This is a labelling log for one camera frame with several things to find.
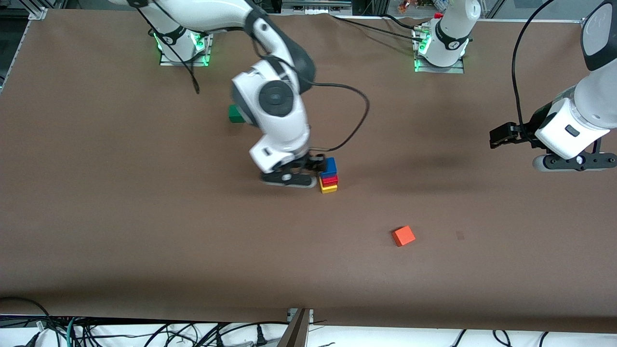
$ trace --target white floor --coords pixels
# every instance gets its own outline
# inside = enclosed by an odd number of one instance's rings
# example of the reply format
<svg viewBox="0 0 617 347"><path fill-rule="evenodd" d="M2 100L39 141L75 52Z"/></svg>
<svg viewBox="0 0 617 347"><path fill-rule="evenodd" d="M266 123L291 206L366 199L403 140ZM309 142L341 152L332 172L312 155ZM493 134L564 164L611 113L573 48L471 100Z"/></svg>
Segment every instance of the white floor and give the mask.
<svg viewBox="0 0 617 347"><path fill-rule="evenodd" d="M226 329L237 326L233 324ZM177 331L186 324L172 325L170 331ZM208 332L214 324L196 325L199 337ZM152 334L161 325L108 325L93 329L93 335L142 335ZM264 325L263 333L267 340L281 337L285 325ZM320 347L334 342L333 347L449 347L456 340L460 330L450 329L414 329L414 328L370 328L370 327L336 327L319 325L312 326L308 334L307 347ZM25 345L39 331L38 328L2 328L0 329L0 347L16 347ZM189 328L183 331L188 338L195 338L195 331ZM508 331L513 347L536 347L542 332ZM143 347L148 337L115 337L100 338L97 341L103 347ZM163 347L166 334L161 333L149 347ZM244 345L255 341L255 327L247 327L223 336L226 347ZM490 330L468 330L458 347L502 347L494 340ZM591 333L549 333L544 340L544 347L617 347L617 335ZM43 332L36 347L57 347L57 341L52 331ZM174 339L169 347L191 347L191 343L181 338Z"/></svg>

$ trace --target orange block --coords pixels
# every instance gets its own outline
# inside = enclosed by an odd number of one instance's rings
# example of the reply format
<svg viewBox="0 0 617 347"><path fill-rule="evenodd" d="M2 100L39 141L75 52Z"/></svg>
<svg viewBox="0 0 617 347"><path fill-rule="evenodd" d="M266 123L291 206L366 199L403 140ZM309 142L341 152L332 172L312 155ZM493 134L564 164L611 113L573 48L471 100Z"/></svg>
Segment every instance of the orange block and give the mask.
<svg viewBox="0 0 617 347"><path fill-rule="evenodd" d="M398 247L405 246L409 242L416 239L416 236L413 234L412 229L409 225L406 225L395 232L392 232L392 237L394 238L394 242Z"/></svg>

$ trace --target blue block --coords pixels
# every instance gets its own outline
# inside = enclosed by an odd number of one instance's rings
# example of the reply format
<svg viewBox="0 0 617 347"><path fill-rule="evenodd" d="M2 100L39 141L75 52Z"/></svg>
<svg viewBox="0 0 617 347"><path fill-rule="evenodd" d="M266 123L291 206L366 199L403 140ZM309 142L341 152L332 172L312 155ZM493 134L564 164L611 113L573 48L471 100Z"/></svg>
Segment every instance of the blue block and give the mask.
<svg viewBox="0 0 617 347"><path fill-rule="evenodd" d="M336 175L336 162L333 157L326 158L326 170L319 174L321 178L330 178Z"/></svg>

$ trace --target stacked blocks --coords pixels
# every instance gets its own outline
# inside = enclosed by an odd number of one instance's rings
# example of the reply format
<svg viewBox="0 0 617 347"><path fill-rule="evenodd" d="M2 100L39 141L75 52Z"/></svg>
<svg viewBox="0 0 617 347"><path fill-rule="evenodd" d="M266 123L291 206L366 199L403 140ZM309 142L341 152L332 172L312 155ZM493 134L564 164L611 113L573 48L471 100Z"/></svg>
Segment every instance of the stacked blocks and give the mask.
<svg viewBox="0 0 617 347"><path fill-rule="evenodd" d="M232 123L244 123L244 118L242 118L242 115L238 111L238 108L236 108L236 105L230 105L230 109L227 112L227 114L228 114L228 116L230 118L230 122L232 122Z"/></svg>
<svg viewBox="0 0 617 347"><path fill-rule="evenodd" d="M336 162L333 157L326 158L326 170L319 174L319 187L323 194L337 190L339 177L336 174Z"/></svg>

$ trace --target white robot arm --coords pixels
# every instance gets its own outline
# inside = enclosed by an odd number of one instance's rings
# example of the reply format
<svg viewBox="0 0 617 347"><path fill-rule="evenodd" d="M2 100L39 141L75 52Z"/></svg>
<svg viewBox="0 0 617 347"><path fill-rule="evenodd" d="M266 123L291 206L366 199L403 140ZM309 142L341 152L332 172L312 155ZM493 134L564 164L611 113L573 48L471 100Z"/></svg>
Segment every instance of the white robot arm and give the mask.
<svg viewBox="0 0 617 347"><path fill-rule="evenodd" d="M432 65L454 65L465 53L471 29L482 12L478 0L450 0L445 14L440 19L431 19L429 36L419 53Z"/></svg>
<svg viewBox="0 0 617 347"><path fill-rule="evenodd" d="M178 53L164 52L168 58L180 56L177 58L187 61L196 54L190 35L243 30L259 42L267 55L233 78L231 91L244 120L263 131L263 137L250 150L251 157L266 183L315 185L314 177L289 170L315 168L323 159L308 154L310 129L300 98L311 88L315 66L306 51L261 8L251 0L110 1L136 7L156 29L157 37L162 36L158 39Z"/></svg>
<svg viewBox="0 0 617 347"><path fill-rule="evenodd" d="M583 23L581 48L590 74L537 110L528 123L509 122L491 131L491 148L530 141L547 150L534 160L540 171L617 166L614 154L599 151L601 137L617 128L616 3L603 1ZM518 138L523 131L529 138ZM585 152L591 144L594 150Z"/></svg>

